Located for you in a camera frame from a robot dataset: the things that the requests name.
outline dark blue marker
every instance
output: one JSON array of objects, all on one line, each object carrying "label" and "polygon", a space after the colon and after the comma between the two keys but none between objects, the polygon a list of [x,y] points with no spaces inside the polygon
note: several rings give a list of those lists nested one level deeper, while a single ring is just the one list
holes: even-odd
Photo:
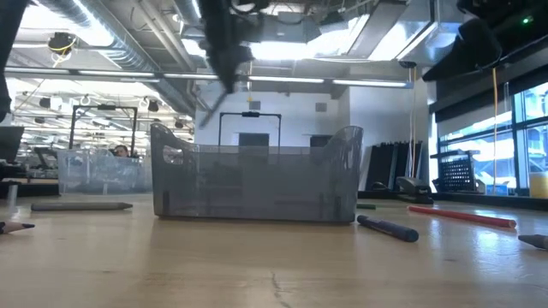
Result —
[{"label": "dark blue marker", "polygon": [[419,239],[419,233],[416,230],[399,226],[392,222],[379,221],[363,215],[358,216],[358,222],[364,227],[377,230],[409,243],[413,243]]}]

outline table surface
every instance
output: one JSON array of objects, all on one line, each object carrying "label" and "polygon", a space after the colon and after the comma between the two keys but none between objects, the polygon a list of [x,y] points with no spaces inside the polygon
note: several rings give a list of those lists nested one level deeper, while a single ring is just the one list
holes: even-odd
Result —
[{"label": "table surface", "polygon": [[[132,210],[30,212],[34,229],[0,235],[0,307],[546,307],[548,252],[518,234],[548,234],[539,211],[442,203],[515,219],[516,230],[408,213],[374,200],[358,214],[420,233],[406,243],[356,224],[160,220],[149,195]],[[0,203],[0,220],[8,216]]]}]

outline wall vent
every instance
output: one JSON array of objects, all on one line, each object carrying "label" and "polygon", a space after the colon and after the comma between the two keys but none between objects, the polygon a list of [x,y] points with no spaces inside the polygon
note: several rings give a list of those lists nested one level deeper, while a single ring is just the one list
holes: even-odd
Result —
[{"label": "wall vent", "polygon": [[250,110],[260,110],[260,101],[251,101],[249,102]]},{"label": "wall vent", "polygon": [[316,112],[327,112],[327,103],[316,103]]}]

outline red rod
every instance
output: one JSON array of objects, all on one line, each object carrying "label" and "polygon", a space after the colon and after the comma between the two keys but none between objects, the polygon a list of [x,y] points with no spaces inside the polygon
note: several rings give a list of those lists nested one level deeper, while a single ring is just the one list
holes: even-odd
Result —
[{"label": "red rod", "polygon": [[515,221],[511,219],[503,219],[503,218],[493,218],[493,217],[487,217],[487,216],[480,216],[480,215],[474,215],[474,214],[466,214],[461,212],[455,212],[452,210],[435,210],[435,209],[429,209],[425,207],[420,206],[408,206],[408,210],[424,213],[424,214],[433,214],[433,215],[439,215],[439,216],[446,216],[456,219],[462,219],[470,222],[479,222],[484,223],[492,226],[497,227],[503,227],[503,228],[515,228]]}]

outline metal stand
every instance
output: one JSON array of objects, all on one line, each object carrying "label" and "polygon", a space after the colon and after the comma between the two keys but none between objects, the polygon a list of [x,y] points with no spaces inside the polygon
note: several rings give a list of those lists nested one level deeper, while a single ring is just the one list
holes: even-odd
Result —
[{"label": "metal stand", "polygon": [[82,106],[82,105],[76,105],[72,107],[72,121],[70,123],[70,139],[68,140],[68,148],[72,150],[74,145],[74,127],[76,126],[76,121],[80,119],[80,117],[76,114],[76,111],[78,109],[84,109],[84,110],[90,110],[90,109],[96,109],[96,110],[132,110],[134,112],[134,120],[132,123],[132,132],[131,132],[131,152],[130,154],[134,154],[134,148],[135,148],[135,130],[137,129],[137,107],[118,107],[113,105],[106,105],[106,104],[100,104],[98,106]]},{"label": "metal stand", "polygon": [[223,116],[242,116],[242,117],[261,117],[261,116],[275,116],[277,117],[277,147],[280,148],[280,142],[282,140],[282,115],[280,114],[262,114],[259,112],[221,112],[219,114],[219,140],[217,145],[221,145],[221,132],[223,131]]}]

